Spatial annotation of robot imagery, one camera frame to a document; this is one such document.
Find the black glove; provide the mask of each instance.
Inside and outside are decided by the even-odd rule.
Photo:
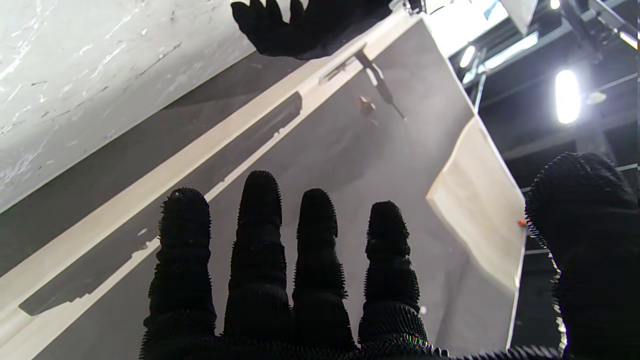
[[[601,156],[567,153],[540,173],[526,212],[560,270],[565,355],[640,359],[637,193]]]
[[[161,250],[149,290],[150,316],[145,320],[147,332],[141,359],[364,360],[448,356],[428,343],[418,316],[419,287],[408,259],[408,232],[392,202],[379,202],[371,208],[365,250],[370,263],[358,330],[360,348],[351,337],[342,303],[346,291],[342,265],[335,253],[337,221],[329,196],[314,189],[302,199],[293,308],[286,290],[281,223],[275,179],[268,172],[252,172],[244,185],[238,215],[225,327],[223,334],[216,336],[216,312],[207,270],[211,254],[209,205],[196,190],[173,191],[164,203],[160,221]],[[549,227],[545,231],[551,239],[557,230]],[[558,358],[557,352],[543,348],[514,348],[473,357]]]
[[[276,0],[231,3],[240,31],[266,56],[322,58],[391,14],[390,0],[291,0],[291,18],[282,20]]]

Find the ceiling light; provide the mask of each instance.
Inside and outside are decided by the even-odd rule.
[[[634,39],[633,36],[627,34],[624,31],[620,31],[620,38],[624,40],[627,44],[631,45],[634,49],[638,50],[638,40]]]
[[[462,59],[460,59],[460,67],[467,67],[471,62],[471,59],[474,57],[474,53],[476,53],[476,48],[471,45],[465,50],[465,53],[462,54]]]
[[[556,76],[556,111],[562,124],[574,122],[580,115],[580,89],[571,70],[562,70]]]

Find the white strip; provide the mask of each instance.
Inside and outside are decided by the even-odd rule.
[[[527,250],[524,252],[525,255],[533,255],[533,254],[548,254],[549,249],[535,249],[535,250]]]
[[[374,58],[379,55],[384,49],[386,49],[393,41],[395,41],[400,35],[402,35],[407,29],[416,23],[416,18],[409,18],[404,12],[397,12],[391,15],[389,18],[383,21],[375,28],[371,29],[365,37],[360,37],[354,40],[350,45],[345,48],[351,49],[354,46],[362,47],[364,42],[367,41],[364,49],[365,53],[370,58]],[[341,51],[338,55],[331,57],[330,59],[318,59],[310,61],[305,64],[301,69],[291,74],[269,90],[256,98],[251,103],[247,104],[244,108],[240,109],[229,118],[224,120],[221,124],[214,127],[208,133],[204,134],[201,138],[195,140],[192,144],[186,147],[183,151],[176,154],[171,159],[165,161],[158,168],[151,171],[150,174],[140,179],[138,182],[118,194],[111,201],[88,215],[81,220],[73,228],[76,229],[74,236],[81,239],[90,239],[86,241],[91,244],[83,244],[80,239],[74,239],[73,236],[64,238],[63,241],[57,241],[54,246],[60,247],[58,250],[65,249],[65,243],[71,245],[72,258],[77,259],[84,254],[87,250],[93,247],[96,243],[100,242],[111,231],[115,230],[117,226],[106,225],[100,223],[100,217],[104,221],[104,216],[108,217],[112,221],[123,224],[129,218],[131,218],[136,212],[144,208],[150,201],[154,200],[158,196],[162,195],[169,187],[173,186],[179,179],[191,172],[202,164],[207,158],[211,157],[217,150],[229,143],[231,139],[235,138],[238,134],[242,133],[247,127],[253,124],[255,121],[264,116],[268,111],[273,109],[282,100],[286,99],[296,90],[300,93],[303,99],[303,106],[301,113],[283,129],[277,132],[272,139],[265,143],[258,151],[252,154],[246,161],[244,161],[237,169],[229,174],[224,181],[217,184],[211,191],[209,191],[205,198],[207,200],[213,199],[224,188],[226,188],[233,180],[235,180],[240,174],[247,170],[256,160],[258,160],[263,154],[269,151],[278,141],[282,139],[289,131],[295,128],[306,116],[312,113],[320,104],[325,102],[336,90],[349,81],[355,74],[362,69],[362,66],[358,62],[353,62],[348,65],[345,71],[337,74],[331,81],[320,85],[318,79],[326,71],[330,70],[331,66],[336,66],[343,62],[344,57],[340,57],[342,54],[348,51]],[[223,135],[231,135],[230,138],[225,138]],[[207,143],[220,143],[222,145],[215,146],[214,149],[207,149]],[[188,167],[189,171],[186,171],[186,163],[192,164]],[[155,188],[154,192],[151,192],[146,188]],[[125,205],[134,206],[133,210],[127,209]],[[93,221],[86,220],[87,218],[95,218]],[[94,231],[92,226],[99,226],[99,231]],[[3,295],[3,317],[2,317],[2,333],[0,333],[0,341],[7,341],[6,344],[0,350],[0,359],[32,359],[40,351],[42,351],[50,342],[52,342],[58,335],[60,335],[70,324],[80,317],[91,305],[93,305],[98,299],[101,298],[109,289],[111,289],[120,279],[128,274],[133,268],[135,268],[140,262],[143,261],[148,255],[159,246],[159,240],[156,238],[147,243],[147,248],[135,252],[131,259],[126,262],[121,268],[119,268],[109,279],[102,283],[94,292],[85,295],[81,299],[76,299],[73,302],[65,303],[57,306],[51,310],[48,310],[42,314],[34,317],[29,317],[25,312],[19,309],[17,306],[28,297],[31,293],[41,286],[40,284],[46,283],[46,281],[39,281],[35,284],[34,277],[30,277],[31,284],[29,286],[20,286],[11,281],[19,279],[14,272],[14,275],[9,277],[11,281],[5,279],[11,273],[5,275],[0,279],[0,289],[5,291],[8,289],[9,295],[15,296],[15,298],[7,297],[7,292]],[[52,252],[51,247],[48,247],[45,251],[38,251],[37,254],[42,260],[43,255],[48,252]],[[39,276],[44,276],[47,279],[53,278],[55,274],[43,273],[47,266],[34,263],[29,258],[27,261],[30,266],[34,266],[38,271]],[[49,268],[59,269],[60,272],[64,267],[71,264],[73,260],[58,260],[54,266],[48,266]],[[21,267],[21,275],[27,276],[28,267]]]
[[[625,170],[629,170],[630,168],[638,168],[638,164],[629,164],[629,165],[625,165],[623,167],[617,167],[616,170],[617,171],[625,171]]]

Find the white textured surface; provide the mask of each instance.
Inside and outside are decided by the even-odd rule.
[[[0,2],[0,212],[251,53],[229,4]]]

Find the metal rod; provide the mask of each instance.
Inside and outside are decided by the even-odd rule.
[[[478,83],[478,93],[476,94],[476,101],[474,102],[474,110],[477,113],[480,108],[480,100],[482,99],[482,91],[484,90],[484,82],[486,81],[486,72],[482,74],[480,77],[480,82]]]

